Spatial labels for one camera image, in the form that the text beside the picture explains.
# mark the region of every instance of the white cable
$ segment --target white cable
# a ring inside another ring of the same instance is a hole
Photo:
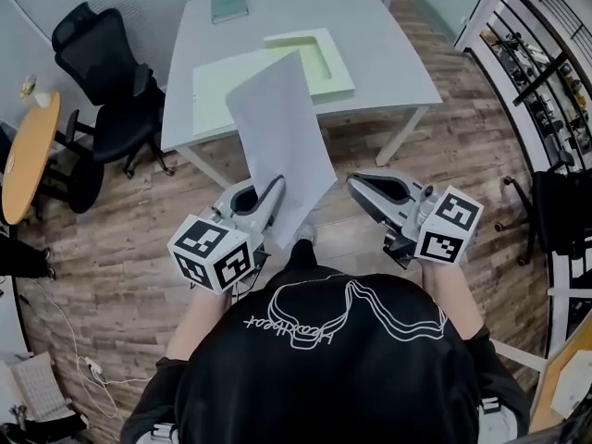
[[[78,354],[78,343],[76,342],[76,334],[74,333],[74,328],[70,324],[70,321],[66,317],[66,314],[64,313],[64,311],[62,310],[62,308],[59,307],[59,305],[56,304],[56,302],[54,301],[54,299],[45,291],[45,289],[43,288],[43,286],[41,285],[41,283],[39,283],[39,281],[37,281],[36,279],[32,279],[31,281],[33,281],[39,287],[39,289],[43,293],[43,296],[45,296],[45,298],[47,299],[47,301],[49,301],[60,312],[60,314],[62,314],[62,316],[64,317],[64,320],[66,321],[66,324],[68,324],[68,327],[69,327],[70,332],[72,334],[72,341],[74,342],[74,355],[75,355],[75,358],[76,358],[76,371],[77,371],[78,376],[79,376],[80,384],[82,385],[82,388],[84,389],[84,391],[86,391],[86,394],[91,399],[92,404],[94,404],[94,406],[96,407],[96,409],[99,410],[102,414],[104,414],[107,418],[109,418],[109,419],[119,418],[121,420],[121,422],[123,422],[123,416],[119,412],[119,409],[118,409],[118,407],[117,407],[117,405],[115,403],[115,400],[111,396],[111,393],[109,393],[109,390],[107,389],[106,385],[110,385],[110,384],[124,384],[124,383],[129,383],[131,381],[150,381],[151,378],[131,378],[129,380],[122,380],[122,381],[115,381],[115,380],[113,380],[113,381],[105,381],[105,380],[103,380],[103,378],[101,376],[99,376],[98,374],[96,374],[96,372],[94,371],[94,369],[92,367],[91,367],[91,375],[92,375],[92,377],[96,381],[90,380],[88,377],[86,377],[82,373],[82,371],[80,370],[80,360],[84,361],[84,357],[82,357],[82,356],[80,356]],[[99,405],[99,403],[97,403],[94,400],[93,395],[91,395],[91,392],[84,386],[84,380],[86,380],[91,385],[94,385],[94,386],[96,386],[96,387],[98,387],[100,389],[103,389],[105,391],[105,393],[107,394],[107,397],[109,397],[109,400],[111,401],[111,404],[113,405],[113,408],[115,410],[115,413],[114,414],[110,414],[110,413],[106,412],[103,408],[101,408],[101,406]]]

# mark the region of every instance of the person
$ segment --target person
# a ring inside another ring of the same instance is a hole
[[[476,443],[496,415],[527,432],[462,270],[401,277],[318,265],[302,228],[283,271],[228,309],[197,289],[121,442]]]
[[[37,250],[0,233],[0,276],[56,279],[56,271],[47,262],[50,255],[48,248]]]

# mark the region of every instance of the white table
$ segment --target white table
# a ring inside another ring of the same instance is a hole
[[[385,165],[413,131],[438,90],[400,26],[380,0],[247,0],[249,15],[212,24],[210,0],[185,6],[166,88],[162,149],[177,150],[222,187],[233,180],[199,148],[200,142],[235,133],[234,125],[193,133],[193,69],[261,49],[266,36],[327,28],[355,84],[353,96],[315,104],[320,117],[408,109],[402,128],[382,149]]]

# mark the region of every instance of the white paper sheet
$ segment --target white paper sheet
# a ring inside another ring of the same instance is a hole
[[[337,180],[308,93],[302,61],[291,53],[227,96],[258,195],[283,175],[286,194],[269,233],[284,249]]]

